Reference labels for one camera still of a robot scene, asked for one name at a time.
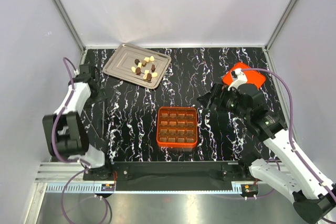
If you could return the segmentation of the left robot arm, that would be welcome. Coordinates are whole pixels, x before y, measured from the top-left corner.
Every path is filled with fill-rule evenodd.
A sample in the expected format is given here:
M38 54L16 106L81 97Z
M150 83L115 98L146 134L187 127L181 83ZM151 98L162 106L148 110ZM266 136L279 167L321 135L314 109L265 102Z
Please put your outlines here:
M69 81L67 94L53 114L43 117L43 128L48 151L62 162L81 162L95 169L103 180L113 175L112 165L106 155L89 143L89 136L81 120L85 105L99 95L96 67L79 66L79 73Z

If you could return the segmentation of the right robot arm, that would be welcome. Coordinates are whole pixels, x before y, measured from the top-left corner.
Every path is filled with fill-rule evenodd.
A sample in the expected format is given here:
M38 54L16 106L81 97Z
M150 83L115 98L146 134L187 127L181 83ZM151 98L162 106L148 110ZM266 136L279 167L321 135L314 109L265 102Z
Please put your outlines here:
M249 132L273 151L290 173L286 175L257 155L248 154L238 167L242 179L254 177L271 186L292 203L306 223L318 223L335 208L335 183L293 140L284 121L268 109L263 93L254 84L231 88L217 83L197 100L205 109L240 117Z

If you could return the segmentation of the dark shell chocolate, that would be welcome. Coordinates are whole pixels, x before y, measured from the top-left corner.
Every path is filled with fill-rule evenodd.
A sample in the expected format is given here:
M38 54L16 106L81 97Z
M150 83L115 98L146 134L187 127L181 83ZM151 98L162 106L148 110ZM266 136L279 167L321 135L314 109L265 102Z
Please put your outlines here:
M136 68L135 73L136 73L137 75L140 75L140 74L141 74L141 69L140 69L140 68Z

